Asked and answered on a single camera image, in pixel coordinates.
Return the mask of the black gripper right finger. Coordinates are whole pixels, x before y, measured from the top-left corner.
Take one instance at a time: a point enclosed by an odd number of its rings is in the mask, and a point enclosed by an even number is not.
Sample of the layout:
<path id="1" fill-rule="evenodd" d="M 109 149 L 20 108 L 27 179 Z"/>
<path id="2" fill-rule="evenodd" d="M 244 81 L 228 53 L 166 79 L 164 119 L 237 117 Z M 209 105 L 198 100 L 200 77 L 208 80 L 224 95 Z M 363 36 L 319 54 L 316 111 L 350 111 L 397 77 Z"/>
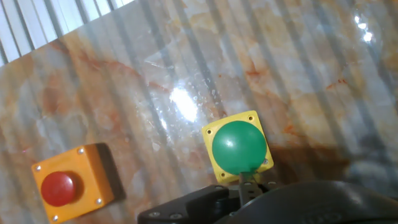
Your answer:
<path id="1" fill-rule="evenodd" d="M 283 181 L 279 179 L 276 172 L 261 172 L 252 175 L 249 179 L 254 187 L 249 191 L 250 200 L 261 196 L 262 194 L 269 193 L 284 186 Z"/>

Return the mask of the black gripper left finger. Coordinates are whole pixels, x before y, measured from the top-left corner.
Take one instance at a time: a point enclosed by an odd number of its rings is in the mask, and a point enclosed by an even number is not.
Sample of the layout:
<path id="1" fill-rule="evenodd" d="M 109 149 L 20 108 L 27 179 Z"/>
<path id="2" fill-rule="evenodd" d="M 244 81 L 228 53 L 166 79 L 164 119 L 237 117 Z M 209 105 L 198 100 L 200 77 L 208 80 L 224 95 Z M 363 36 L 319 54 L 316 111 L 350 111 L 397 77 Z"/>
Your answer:
<path id="1" fill-rule="evenodd" d="M 138 224 L 231 223 L 243 206 L 239 191 L 251 182 L 250 177 L 247 172 L 240 173 L 236 189 L 209 185 L 150 208 L 138 215 Z"/>

